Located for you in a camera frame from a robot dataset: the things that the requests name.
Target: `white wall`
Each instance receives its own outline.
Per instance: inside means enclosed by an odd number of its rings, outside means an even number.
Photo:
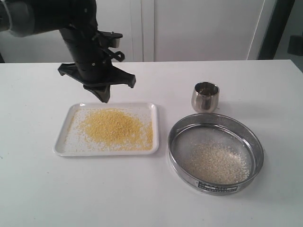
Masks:
[[[155,60],[247,59],[265,1],[155,0]]]
[[[303,72],[303,57],[287,53],[291,35],[302,35],[303,32],[303,0],[296,0],[289,16],[280,44],[276,51],[275,59],[291,59]]]
[[[132,0],[133,8],[140,1]],[[122,33],[124,37],[120,40],[121,50],[125,55],[125,61],[134,61],[138,57],[134,56],[141,51],[142,45],[133,46],[132,32],[141,32],[141,12],[136,12],[132,16],[138,16],[139,26],[132,27],[131,3],[130,0],[97,0],[98,12],[97,20],[100,31],[115,31]],[[59,31],[45,34],[33,35],[25,38],[15,38],[7,32],[0,33],[0,52],[5,62],[72,62],[72,58]]]

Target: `sieve label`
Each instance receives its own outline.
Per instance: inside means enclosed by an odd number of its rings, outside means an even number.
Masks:
[[[203,190],[206,190],[206,191],[209,191],[209,192],[235,192],[237,191],[238,187],[214,187],[214,186],[210,186],[208,184],[205,184],[205,183],[202,183],[202,182],[199,182],[198,184],[198,187],[203,189]]]

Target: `cabinet door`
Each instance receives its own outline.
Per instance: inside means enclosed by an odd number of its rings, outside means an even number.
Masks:
[[[142,61],[141,1],[97,0],[97,6],[98,29],[122,33],[118,49],[125,54],[125,61]],[[59,31],[24,38],[2,32],[0,53],[7,63],[73,62]]]

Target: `sieve mesh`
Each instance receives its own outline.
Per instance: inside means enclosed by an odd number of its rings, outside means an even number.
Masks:
[[[252,172],[246,144],[221,128],[187,128],[174,139],[173,150],[175,161],[186,172],[210,183],[242,182]]]

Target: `metal sieve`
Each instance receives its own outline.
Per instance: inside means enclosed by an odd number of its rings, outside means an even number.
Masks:
[[[183,180],[216,195],[245,188],[264,161],[263,148],[249,128],[214,113],[198,113],[177,122],[169,133],[169,156]]]

